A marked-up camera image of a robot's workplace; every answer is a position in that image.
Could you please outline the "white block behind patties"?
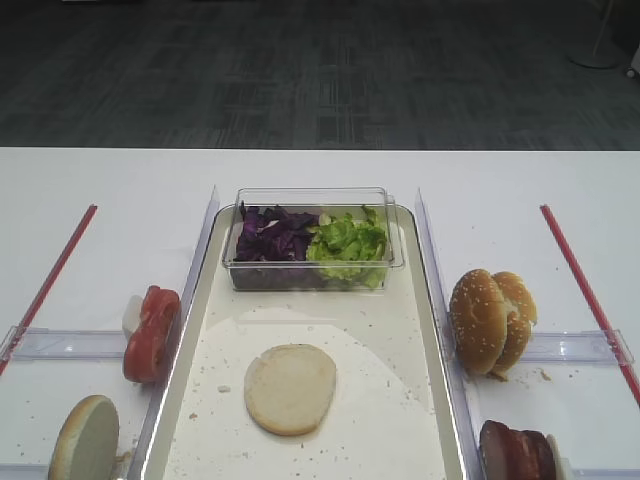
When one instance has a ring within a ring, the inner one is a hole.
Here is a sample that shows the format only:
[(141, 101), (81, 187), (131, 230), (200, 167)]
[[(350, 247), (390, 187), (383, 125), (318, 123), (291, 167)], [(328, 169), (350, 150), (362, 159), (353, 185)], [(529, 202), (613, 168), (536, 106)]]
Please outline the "white block behind patties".
[(557, 480), (573, 480), (574, 475), (571, 468), (571, 465), (567, 458), (564, 458), (560, 454), (559, 445), (556, 438), (548, 434), (546, 436), (546, 440), (550, 445), (550, 448), (553, 453), (555, 470), (556, 470), (556, 479)]

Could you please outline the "front sesame bun top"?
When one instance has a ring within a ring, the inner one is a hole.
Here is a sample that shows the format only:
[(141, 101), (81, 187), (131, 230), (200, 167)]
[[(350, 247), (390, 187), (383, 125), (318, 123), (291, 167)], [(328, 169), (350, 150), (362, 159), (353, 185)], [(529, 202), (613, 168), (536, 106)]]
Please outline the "front sesame bun top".
[(507, 337), (506, 302), (491, 274), (466, 272), (456, 283), (449, 312), (458, 359), (472, 374), (491, 371)]

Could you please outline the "sesame bun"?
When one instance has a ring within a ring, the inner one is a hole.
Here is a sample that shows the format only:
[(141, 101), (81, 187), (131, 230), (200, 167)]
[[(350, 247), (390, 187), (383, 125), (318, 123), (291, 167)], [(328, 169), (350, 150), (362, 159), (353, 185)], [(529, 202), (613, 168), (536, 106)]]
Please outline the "sesame bun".
[(472, 374), (491, 371), (507, 337), (506, 302), (491, 274), (466, 272), (456, 283), (449, 312), (458, 359)]
[(507, 313), (507, 336), (502, 353), (491, 374), (506, 381), (507, 372), (523, 355), (532, 327), (537, 324), (535, 301), (520, 276), (512, 272), (498, 272), (492, 276), (502, 291)]

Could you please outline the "right red tape strip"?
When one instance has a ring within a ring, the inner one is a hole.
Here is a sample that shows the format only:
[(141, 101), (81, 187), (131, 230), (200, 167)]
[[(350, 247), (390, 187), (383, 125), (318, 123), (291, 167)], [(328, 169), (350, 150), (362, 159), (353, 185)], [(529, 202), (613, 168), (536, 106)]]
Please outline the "right red tape strip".
[(587, 277), (585, 276), (576, 256), (574, 255), (562, 229), (557, 222), (551, 208), (544, 204), (540, 206), (540, 211), (552, 233), (554, 239), (566, 260), (574, 279), (581, 290), (598, 326), (604, 332), (608, 344), (617, 360), (619, 369), (636, 401), (639, 403), (639, 379), (634, 372), (632, 362), (624, 356), (621, 337), (614, 332), (604, 310), (602, 309), (594, 291), (592, 290)]

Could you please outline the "clear cross divider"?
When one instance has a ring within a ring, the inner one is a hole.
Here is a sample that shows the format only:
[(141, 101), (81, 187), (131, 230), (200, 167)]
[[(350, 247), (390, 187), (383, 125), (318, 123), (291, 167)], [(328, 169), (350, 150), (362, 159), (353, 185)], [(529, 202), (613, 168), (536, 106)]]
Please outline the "clear cross divider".
[(52, 330), (13, 326), (1, 342), (1, 360), (121, 360), (126, 345), (126, 337), (119, 330)]
[(520, 357), (524, 363), (633, 365), (635, 358), (619, 330), (536, 332)]

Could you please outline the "green lettuce leaves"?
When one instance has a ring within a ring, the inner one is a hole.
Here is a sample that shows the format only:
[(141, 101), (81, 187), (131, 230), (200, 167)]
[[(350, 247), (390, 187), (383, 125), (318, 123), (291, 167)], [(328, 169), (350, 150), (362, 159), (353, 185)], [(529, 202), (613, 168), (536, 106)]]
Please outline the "green lettuce leaves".
[(318, 270), (320, 276), (332, 288), (365, 287), (380, 288), (386, 274), (385, 268), (362, 266), (363, 262), (383, 260), (387, 235), (378, 218), (377, 211), (362, 205), (362, 220), (351, 213), (341, 218), (321, 214), (319, 225), (310, 227), (313, 234), (306, 251), (306, 260), (321, 263), (358, 262), (359, 266), (330, 267)]

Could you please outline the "bun half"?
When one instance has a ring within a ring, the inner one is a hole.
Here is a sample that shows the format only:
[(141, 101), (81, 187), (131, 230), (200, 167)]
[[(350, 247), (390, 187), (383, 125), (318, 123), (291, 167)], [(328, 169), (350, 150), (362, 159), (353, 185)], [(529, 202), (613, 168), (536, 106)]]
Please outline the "bun half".
[(119, 439), (119, 416), (104, 395), (85, 397), (67, 416), (56, 441), (48, 479), (109, 479)]
[(316, 430), (331, 406), (337, 367), (323, 350), (309, 344), (272, 347), (254, 358), (244, 377), (250, 417), (280, 436)]

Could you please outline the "rear sesame bun top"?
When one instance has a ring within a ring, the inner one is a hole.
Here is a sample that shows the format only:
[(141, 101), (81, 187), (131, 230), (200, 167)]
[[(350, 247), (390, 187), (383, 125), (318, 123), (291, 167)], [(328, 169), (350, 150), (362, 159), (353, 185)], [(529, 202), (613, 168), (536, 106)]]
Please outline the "rear sesame bun top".
[(532, 327), (537, 324), (535, 301), (520, 276), (512, 272), (498, 272), (492, 276), (502, 291), (507, 313), (507, 336), (502, 353), (491, 374), (506, 381), (507, 372), (523, 355)]

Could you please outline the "purple cabbage shreds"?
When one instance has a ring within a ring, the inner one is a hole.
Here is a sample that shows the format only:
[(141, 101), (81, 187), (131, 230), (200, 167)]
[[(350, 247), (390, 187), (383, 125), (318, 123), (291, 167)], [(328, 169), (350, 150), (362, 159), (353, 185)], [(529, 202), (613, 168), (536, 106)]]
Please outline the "purple cabbage shreds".
[(235, 261), (305, 261), (312, 229), (319, 216), (290, 213), (283, 207), (246, 207), (240, 204), (242, 232), (236, 244)]

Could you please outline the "metal baking tray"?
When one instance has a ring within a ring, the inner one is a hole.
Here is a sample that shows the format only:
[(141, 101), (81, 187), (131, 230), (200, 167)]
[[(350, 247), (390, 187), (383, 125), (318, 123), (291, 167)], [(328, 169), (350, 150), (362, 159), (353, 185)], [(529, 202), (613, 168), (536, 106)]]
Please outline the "metal baking tray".
[(378, 291), (239, 292), (221, 210), (143, 479), (462, 479), (413, 214)]

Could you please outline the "front tomato slice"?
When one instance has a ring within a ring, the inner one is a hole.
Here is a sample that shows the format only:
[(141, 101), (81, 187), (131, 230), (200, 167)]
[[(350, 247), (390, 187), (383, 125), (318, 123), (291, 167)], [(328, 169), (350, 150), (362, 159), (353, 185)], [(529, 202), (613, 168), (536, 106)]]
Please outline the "front tomato slice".
[(166, 353), (168, 334), (155, 333), (141, 322), (127, 339), (123, 358), (123, 374), (136, 383), (155, 382), (160, 376), (160, 366)]

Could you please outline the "clear plastic salad container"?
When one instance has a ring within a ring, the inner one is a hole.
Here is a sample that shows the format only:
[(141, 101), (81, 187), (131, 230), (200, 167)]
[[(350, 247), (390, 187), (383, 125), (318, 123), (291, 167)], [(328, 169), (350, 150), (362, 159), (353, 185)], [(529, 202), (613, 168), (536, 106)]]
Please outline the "clear plastic salad container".
[[(380, 288), (365, 287), (332, 288), (320, 276), (318, 270), (330, 267), (359, 266), (358, 262), (321, 264), (311, 261), (235, 261), (236, 244), (242, 232), (243, 220), (240, 204), (258, 206), (261, 211), (279, 205), (290, 213), (327, 214), (341, 218), (351, 213), (362, 220), (365, 205), (377, 211), (386, 231), (387, 246), (382, 261), (363, 262), (362, 266), (385, 268), (386, 274)], [(230, 227), (225, 240), (222, 264), (230, 274), (235, 289), (239, 291), (354, 291), (381, 290), (394, 268), (404, 264), (404, 252), (400, 241), (400, 228), (396, 204), (382, 187), (351, 188), (244, 188), (238, 191), (231, 213)]]

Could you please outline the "tomato slice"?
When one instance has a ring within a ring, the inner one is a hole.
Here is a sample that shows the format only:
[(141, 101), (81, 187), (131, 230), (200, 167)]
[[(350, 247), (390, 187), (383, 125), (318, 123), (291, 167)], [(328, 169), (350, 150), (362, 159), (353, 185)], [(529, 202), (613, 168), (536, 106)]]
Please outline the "tomato slice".
[(160, 366), (166, 353), (168, 334), (155, 333), (141, 322), (127, 339), (123, 358), (123, 374), (136, 383), (155, 382), (160, 376)]
[(141, 307), (141, 326), (155, 333), (168, 334), (179, 310), (180, 298), (174, 290), (151, 285)]

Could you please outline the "bottom right clear divider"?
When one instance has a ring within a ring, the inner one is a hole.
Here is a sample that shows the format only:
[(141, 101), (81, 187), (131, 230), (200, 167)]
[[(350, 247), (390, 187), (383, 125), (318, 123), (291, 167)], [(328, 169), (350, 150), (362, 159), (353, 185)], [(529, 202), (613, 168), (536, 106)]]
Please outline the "bottom right clear divider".
[(570, 469), (569, 479), (576, 480), (640, 480), (639, 469)]

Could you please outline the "left red tape strip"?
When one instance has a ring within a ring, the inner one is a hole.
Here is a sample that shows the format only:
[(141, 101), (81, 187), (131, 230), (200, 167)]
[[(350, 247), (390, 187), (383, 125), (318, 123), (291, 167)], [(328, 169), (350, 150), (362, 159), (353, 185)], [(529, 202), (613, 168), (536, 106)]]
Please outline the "left red tape strip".
[(17, 326), (15, 326), (10, 332), (7, 333), (6, 338), (1, 347), (1, 369), (0, 369), (1, 373), (4, 373), (7, 366), (9, 365), (11, 360), (11, 355), (14, 349), (18, 346), (19, 342), (22, 340), (27, 329), (31, 326), (36, 314), (40, 310), (47, 295), (49, 294), (51, 288), (56, 282), (62, 269), (66, 265), (68, 259), (72, 255), (77, 244), (81, 240), (83, 234), (88, 228), (97, 210), (98, 210), (98, 206), (95, 204), (91, 204), (87, 207), (83, 217), (81, 218), (75, 230), (73, 231), (72, 235), (70, 236), (69, 240), (65, 244), (62, 252), (58, 256), (56, 262), (54, 263), (53, 267), (51, 268), (48, 275), (46, 276), (44, 282), (39, 288), (34, 299), (31, 301), (20, 323)]

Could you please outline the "right long clear divider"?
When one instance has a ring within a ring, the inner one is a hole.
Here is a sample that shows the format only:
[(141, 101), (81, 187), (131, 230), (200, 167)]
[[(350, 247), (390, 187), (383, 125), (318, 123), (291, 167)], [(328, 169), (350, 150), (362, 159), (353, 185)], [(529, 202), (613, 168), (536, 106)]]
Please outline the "right long clear divider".
[(415, 200), (415, 216), (421, 243), (426, 282), (429, 289), (441, 370), (446, 386), (446, 398), (451, 418), (456, 456), (462, 479), (484, 479), (482, 456), (465, 389), (464, 371), (455, 356), (455, 341), (448, 318), (445, 291), (428, 208), (420, 189)]

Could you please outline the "rear meat patty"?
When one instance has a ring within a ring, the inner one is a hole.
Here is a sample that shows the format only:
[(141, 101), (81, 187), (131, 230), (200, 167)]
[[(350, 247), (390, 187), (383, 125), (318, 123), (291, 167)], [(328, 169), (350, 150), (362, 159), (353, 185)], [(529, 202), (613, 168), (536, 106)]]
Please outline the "rear meat patty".
[(555, 480), (556, 467), (551, 447), (538, 431), (512, 430), (510, 479)]

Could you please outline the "rear tomato slice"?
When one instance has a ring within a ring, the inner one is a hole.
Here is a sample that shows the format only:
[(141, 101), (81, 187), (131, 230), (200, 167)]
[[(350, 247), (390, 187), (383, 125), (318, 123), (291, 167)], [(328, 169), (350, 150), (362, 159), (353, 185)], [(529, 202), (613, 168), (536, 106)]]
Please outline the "rear tomato slice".
[(155, 333), (168, 334), (179, 310), (180, 298), (174, 290), (151, 285), (141, 307), (141, 326)]

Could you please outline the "left clear cross divider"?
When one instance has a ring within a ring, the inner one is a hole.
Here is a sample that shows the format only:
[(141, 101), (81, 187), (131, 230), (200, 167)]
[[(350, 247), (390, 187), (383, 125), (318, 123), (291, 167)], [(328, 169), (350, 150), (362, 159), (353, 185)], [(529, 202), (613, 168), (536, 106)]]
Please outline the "left clear cross divider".
[(1, 342), (1, 360), (121, 360), (126, 345), (126, 337), (119, 330), (52, 330), (13, 326)]

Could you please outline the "front meat patty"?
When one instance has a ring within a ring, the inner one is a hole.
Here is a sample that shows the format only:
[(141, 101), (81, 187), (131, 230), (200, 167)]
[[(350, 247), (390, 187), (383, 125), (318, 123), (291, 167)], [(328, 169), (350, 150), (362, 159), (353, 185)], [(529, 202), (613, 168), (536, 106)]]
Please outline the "front meat patty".
[(512, 457), (514, 442), (514, 434), (505, 424), (493, 420), (483, 424), (479, 443), (487, 479), (516, 478), (516, 461)]

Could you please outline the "grey floor stand base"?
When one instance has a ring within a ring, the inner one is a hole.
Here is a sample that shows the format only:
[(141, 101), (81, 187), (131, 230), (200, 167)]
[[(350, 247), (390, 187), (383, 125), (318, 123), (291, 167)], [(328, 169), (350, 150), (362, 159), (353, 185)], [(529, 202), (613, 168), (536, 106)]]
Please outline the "grey floor stand base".
[(600, 16), (599, 30), (593, 44), (588, 48), (573, 47), (565, 54), (570, 63), (591, 70), (612, 70), (618, 66), (616, 54), (611, 52), (611, 47), (605, 39), (614, 5), (614, 0), (606, 2), (606, 6)]

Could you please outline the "bottom left clear divider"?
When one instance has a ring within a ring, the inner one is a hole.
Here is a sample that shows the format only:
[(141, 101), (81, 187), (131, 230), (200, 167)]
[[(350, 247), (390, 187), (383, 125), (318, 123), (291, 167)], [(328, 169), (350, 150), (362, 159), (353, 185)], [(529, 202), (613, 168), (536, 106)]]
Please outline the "bottom left clear divider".
[(46, 480), (48, 470), (42, 464), (1, 464), (0, 480)]

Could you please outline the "white block behind tomato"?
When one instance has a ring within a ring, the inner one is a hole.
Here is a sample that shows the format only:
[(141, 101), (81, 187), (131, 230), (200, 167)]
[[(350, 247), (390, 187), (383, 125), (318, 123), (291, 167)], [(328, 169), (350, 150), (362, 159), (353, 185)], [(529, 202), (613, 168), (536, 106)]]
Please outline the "white block behind tomato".
[(127, 339), (133, 335), (140, 325), (143, 301), (142, 297), (133, 295), (127, 303), (122, 317), (122, 330)]

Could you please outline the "right clear cross divider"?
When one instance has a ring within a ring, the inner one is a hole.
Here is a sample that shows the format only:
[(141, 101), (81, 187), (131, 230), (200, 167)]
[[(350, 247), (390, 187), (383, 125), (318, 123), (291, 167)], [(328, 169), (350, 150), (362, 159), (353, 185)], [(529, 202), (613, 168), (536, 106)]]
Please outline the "right clear cross divider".
[(524, 363), (633, 365), (635, 358), (619, 330), (536, 332), (520, 357)]

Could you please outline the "red tape strip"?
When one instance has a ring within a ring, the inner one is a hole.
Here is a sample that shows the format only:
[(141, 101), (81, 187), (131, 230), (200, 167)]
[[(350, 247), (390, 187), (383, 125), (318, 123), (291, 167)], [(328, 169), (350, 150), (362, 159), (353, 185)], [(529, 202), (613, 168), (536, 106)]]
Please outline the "red tape strip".
[(11, 355), (14, 349), (18, 346), (19, 342), (22, 340), (27, 329), (31, 326), (36, 314), (40, 310), (47, 295), (49, 294), (51, 288), (56, 282), (62, 269), (66, 265), (68, 259), (72, 255), (77, 244), (81, 240), (83, 234), (88, 228), (97, 210), (98, 210), (98, 206), (95, 204), (91, 204), (87, 207), (83, 217), (81, 218), (75, 230), (73, 231), (72, 235), (70, 236), (69, 240), (65, 244), (62, 252), (58, 256), (56, 262), (54, 263), (53, 267), (51, 268), (48, 275), (46, 276), (44, 282), (39, 288), (34, 299), (31, 301), (20, 323), (17, 326), (15, 326), (10, 332), (7, 333), (6, 338), (1, 347), (1, 369), (0, 369), (1, 373), (4, 373), (7, 366), (9, 365), (11, 360)]
[(576, 256), (574, 255), (562, 229), (557, 222), (551, 208), (544, 204), (540, 206), (540, 211), (552, 233), (554, 239), (566, 260), (574, 279), (581, 290), (598, 326), (604, 332), (608, 344), (617, 360), (619, 369), (636, 401), (639, 403), (639, 379), (634, 372), (632, 362), (624, 356), (621, 337), (614, 332), (604, 310), (602, 309), (594, 291), (592, 290), (587, 277), (585, 276)]

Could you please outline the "meat patty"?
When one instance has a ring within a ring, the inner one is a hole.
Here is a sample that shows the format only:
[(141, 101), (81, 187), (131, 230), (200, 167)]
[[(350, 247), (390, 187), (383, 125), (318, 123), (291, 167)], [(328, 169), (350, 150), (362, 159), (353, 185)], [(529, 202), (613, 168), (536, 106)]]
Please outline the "meat patty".
[(555, 480), (556, 467), (551, 447), (538, 431), (512, 430), (510, 479)]
[(516, 461), (512, 457), (514, 442), (514, 434), (505, 424), (493, 420), (483, 424), (479, 443), (487, 479), (516, 478)]

